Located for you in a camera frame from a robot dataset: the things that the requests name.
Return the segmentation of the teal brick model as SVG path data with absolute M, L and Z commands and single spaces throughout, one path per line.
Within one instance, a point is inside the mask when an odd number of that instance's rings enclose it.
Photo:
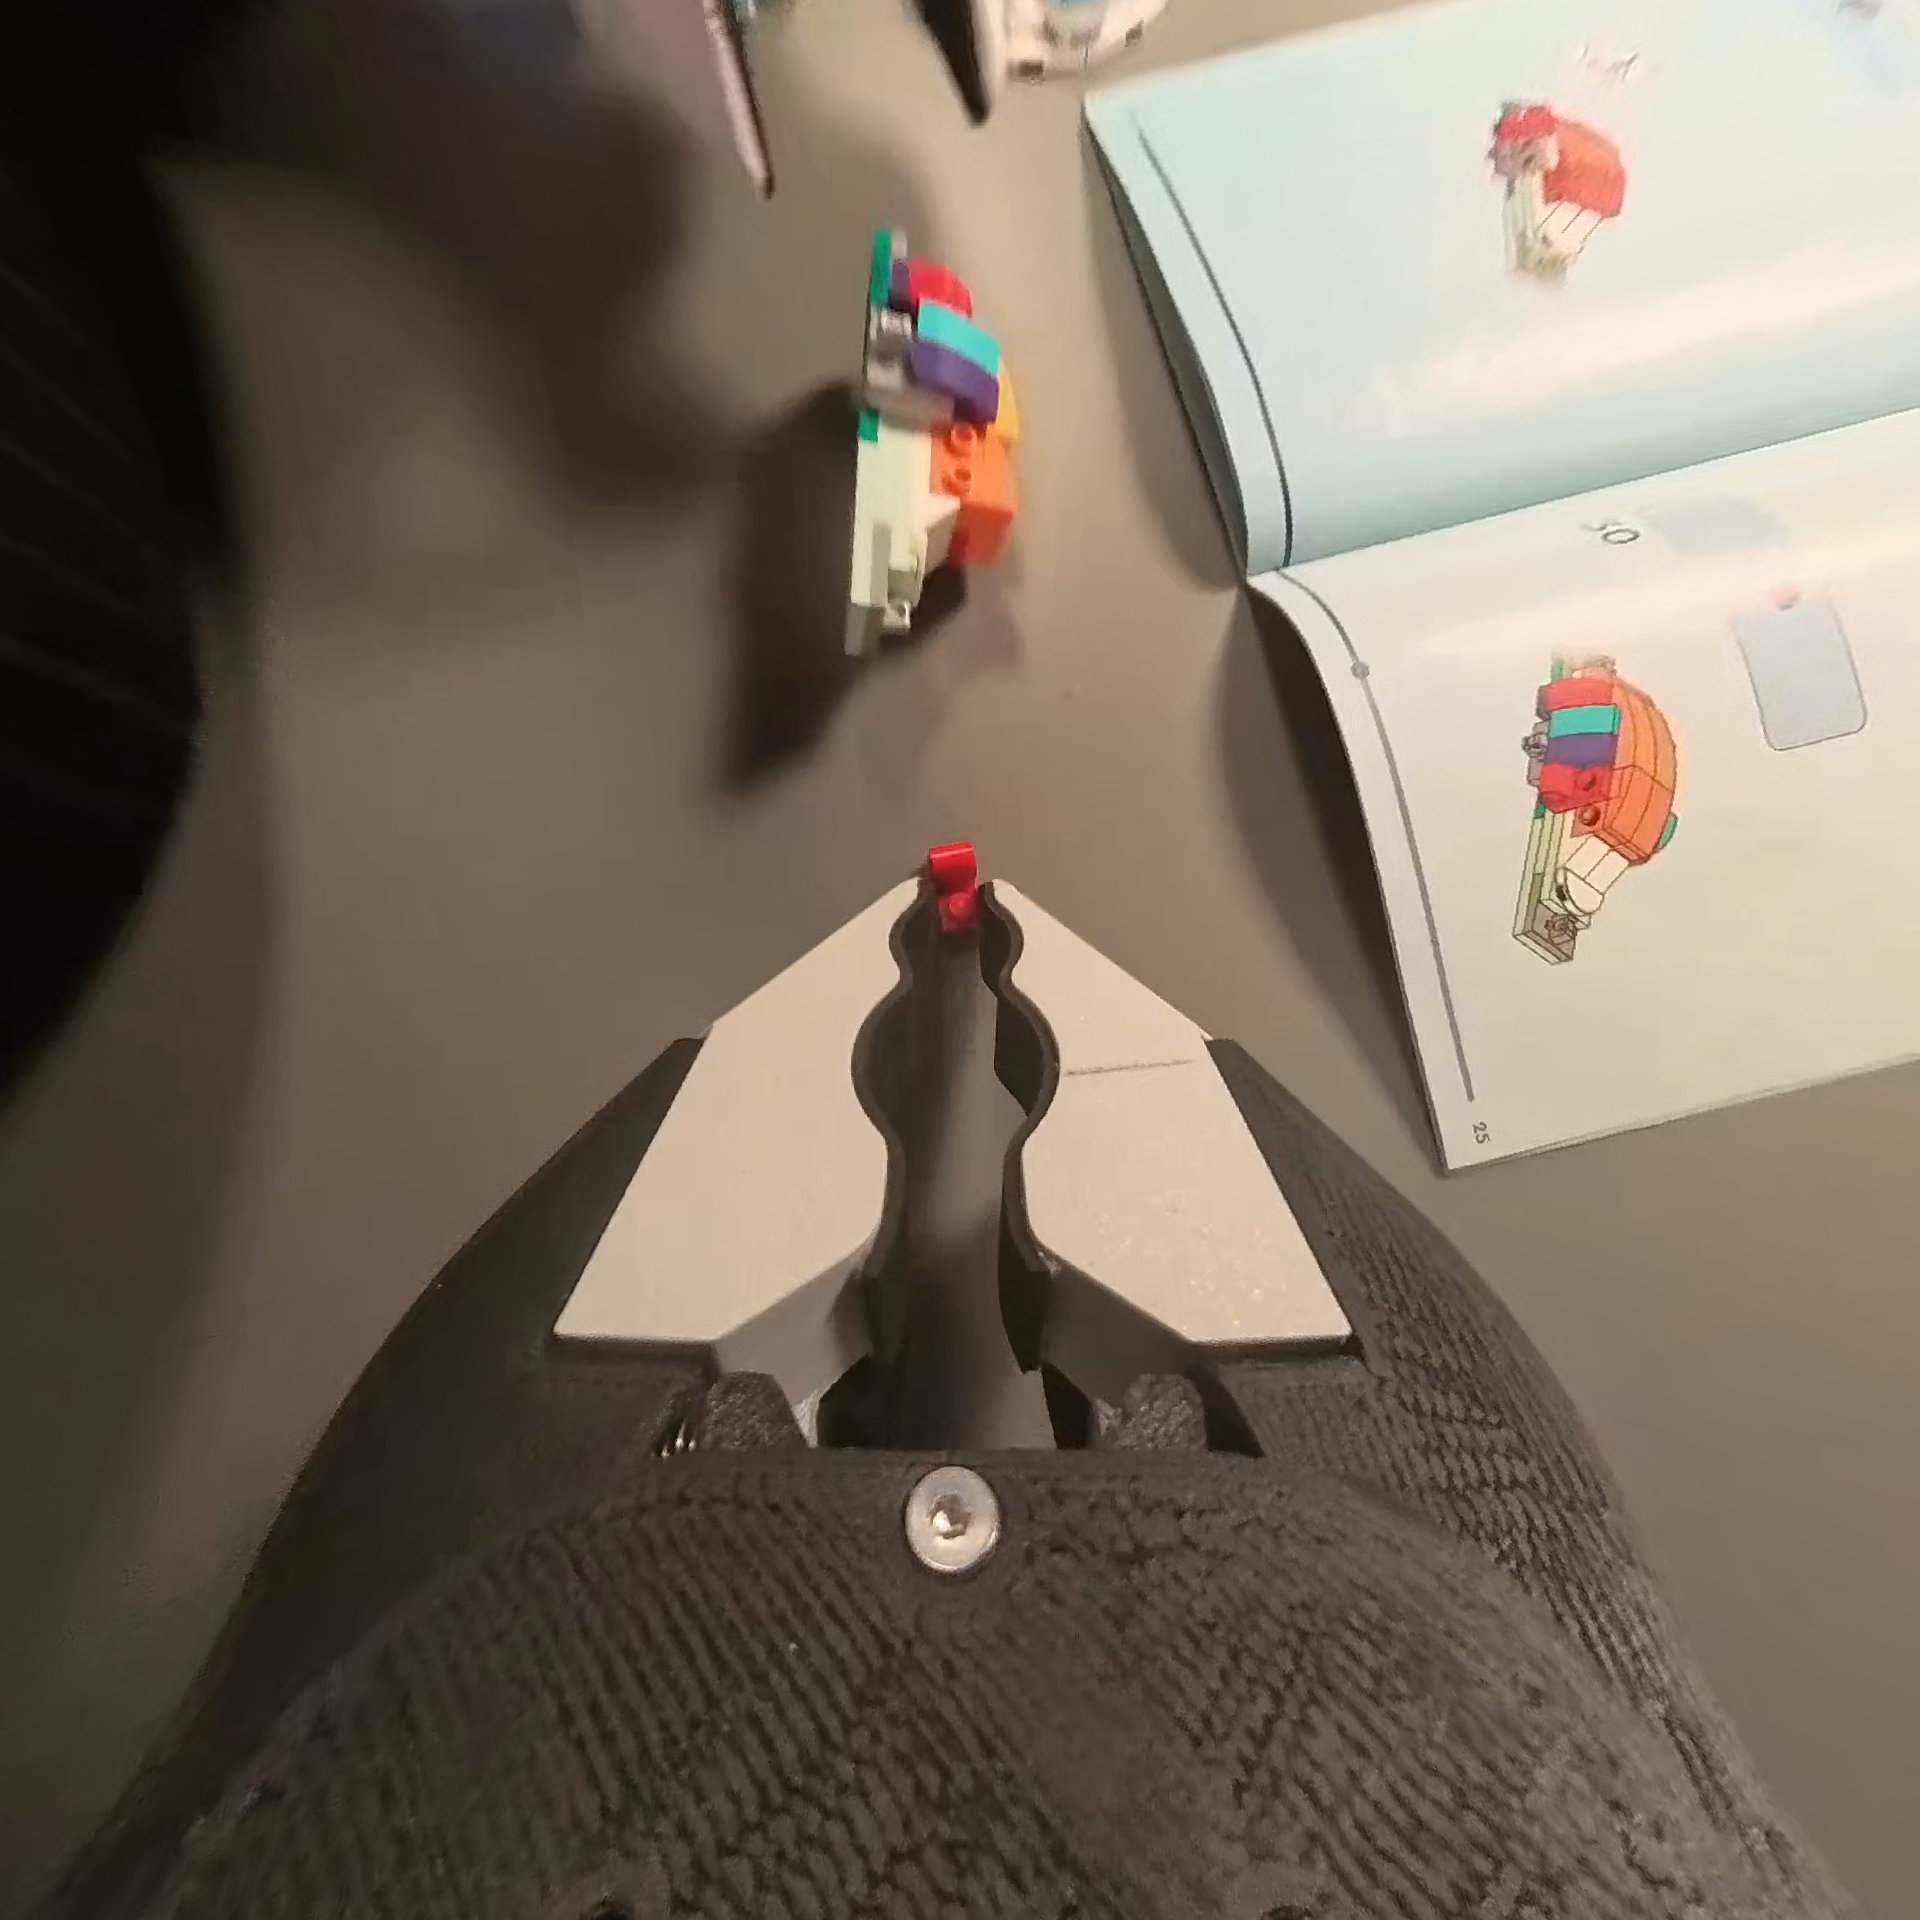
M 1169 3 L 994 3 L 992 49 L 1008 80 L 1067 80 L 1124 58 Z

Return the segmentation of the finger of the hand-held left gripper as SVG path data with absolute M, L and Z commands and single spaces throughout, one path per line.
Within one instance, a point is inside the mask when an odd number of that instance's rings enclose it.
M 753 59 L 753 33 L 759 4 L 701 3 L 700 10 L 733 151 L 755 191 L 761 196 L 773 196 L 777 192 L 777 171 Z
M 994 111 L 994 3 L 916 3 L 971 123 Z

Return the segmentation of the open pale blue instruction booklet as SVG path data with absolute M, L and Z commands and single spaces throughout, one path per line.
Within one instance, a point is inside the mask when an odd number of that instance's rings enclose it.
M 1092 92 L 1447 1168 L 1917 1054 L 1915 4 L 1424 4 Z

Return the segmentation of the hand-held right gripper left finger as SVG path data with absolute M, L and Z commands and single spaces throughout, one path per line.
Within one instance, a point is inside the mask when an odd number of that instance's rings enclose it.
M 892 1148 L 858 1047 L 900 994 L 903 881 L 720 1016 L 693 1052 L 557 1321 L 580 1351 L 769 1377 L 802 1435 L 868 1355 L 860 1284 Z

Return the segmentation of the orange toy brick model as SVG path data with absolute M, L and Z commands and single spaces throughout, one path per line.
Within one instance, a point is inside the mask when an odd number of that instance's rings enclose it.
M 856 379 L 845 652 L 911 636 L 928 583 L 994 567 L 1019 519 L 1021 411 L 969 287 L 879 227 Z

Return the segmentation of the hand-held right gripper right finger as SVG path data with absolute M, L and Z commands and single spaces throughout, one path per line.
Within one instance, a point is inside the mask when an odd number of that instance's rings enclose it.
M 1044 907 L 978 892 L 994 1070 L 1017 1104 L 999 1312 L 1027 1371 L 1186 1375 L 1348 1347 L 1211 1036 Z

